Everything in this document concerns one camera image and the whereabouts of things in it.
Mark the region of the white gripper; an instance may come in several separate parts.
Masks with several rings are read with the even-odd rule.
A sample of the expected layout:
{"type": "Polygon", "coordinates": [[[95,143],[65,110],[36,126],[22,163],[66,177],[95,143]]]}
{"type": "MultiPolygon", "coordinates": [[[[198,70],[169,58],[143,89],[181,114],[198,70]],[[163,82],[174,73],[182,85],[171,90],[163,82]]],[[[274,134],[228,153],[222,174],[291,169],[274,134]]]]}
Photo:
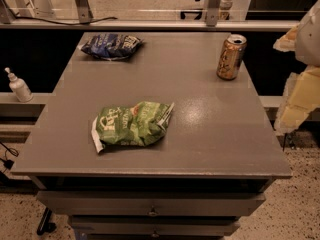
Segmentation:
{"type": "Polygon", "coordinates": [[[320,106],[320,0],[306,13],[299,26],[292,27],[273,44],[281,52],[295,51],[298,61],[307,66],[291,73],[286,81],[282,102],[276,114],[277,135],[297,130],[309,114],[320,106]]]}

